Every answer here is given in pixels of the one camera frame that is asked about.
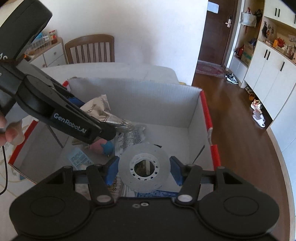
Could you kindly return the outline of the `left hand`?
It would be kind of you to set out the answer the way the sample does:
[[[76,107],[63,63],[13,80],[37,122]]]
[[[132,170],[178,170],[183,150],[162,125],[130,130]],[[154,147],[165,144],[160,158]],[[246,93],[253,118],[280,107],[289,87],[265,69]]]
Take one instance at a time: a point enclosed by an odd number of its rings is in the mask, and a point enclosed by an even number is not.
[[[1,133],[0,145],[10,143],[14,146],[22,144],[25,140],[25,135],[22,130],[22,121],[10,124],[4,133]]]

